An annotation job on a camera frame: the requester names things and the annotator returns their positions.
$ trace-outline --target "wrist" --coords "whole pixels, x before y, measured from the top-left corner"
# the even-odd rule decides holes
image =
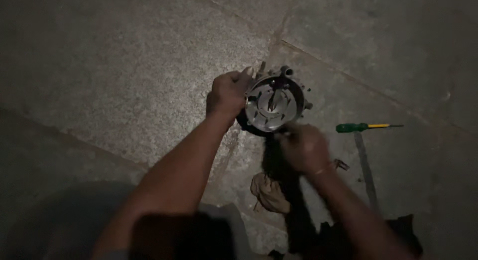
[[[236,119],[236,116],[220,111],[213,111],[206,115],[206,120],[211,121],[212,124],[224,131],[224,133],[234,124],[234,119]]]
[[[310,177],[321,177],[329,173],[335,173],[335,169],[335,163],[328,161],[327,163],[307,166],[305,174]]]

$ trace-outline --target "bracelet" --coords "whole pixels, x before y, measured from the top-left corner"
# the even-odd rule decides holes
[[[324,168],[321,168],[318,171],[314,172],[313,175],[320,175],[320,174],[322,174],[322,172],[326,171],[328,168],[334,168],[334,167],[337,167],[337,163],[336,162],[331,162],[328,165],[326,165]]]

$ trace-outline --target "fingers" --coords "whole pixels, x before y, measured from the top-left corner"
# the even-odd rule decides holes
[[[241,90],[241,92],[246,92],[249,82],[252,79],[252,75],[254,74],[253,67],[246,67],[238,76],[236,84]]]
[[[224,73],[224,75],[229,76],[231,78],[231,80],[233,80],[233,81],[236,81],[237,79],[239,79],[239,74],[240,74],[240,72],[237,71],[237,70]]]

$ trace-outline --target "screwdriver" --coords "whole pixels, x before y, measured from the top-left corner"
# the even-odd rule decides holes
[[[335,130],[338,133],[350,133],[354,131],[362,132],[366,129],[382,129],[382,128],[393,128],[393,127],[403,127],[403,125],[390,125],[390,124],[380,124],[380,125],[369,125],[366,123],[360,124],[339,124]]]

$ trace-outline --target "metal rod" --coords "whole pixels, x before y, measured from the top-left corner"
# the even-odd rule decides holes
[[[377,200],[377,192],[375,191],[375,184],[373,182],[372,170],[368,164],[367,152],[363,143],[361,132],[355,131],[355,145],[358,149],[358,157],[360,158],[360,165],[362,166],[363,180],[365,181],[365,191],[367,192],[370,208],[377,214],[380,214],[379,202]]]

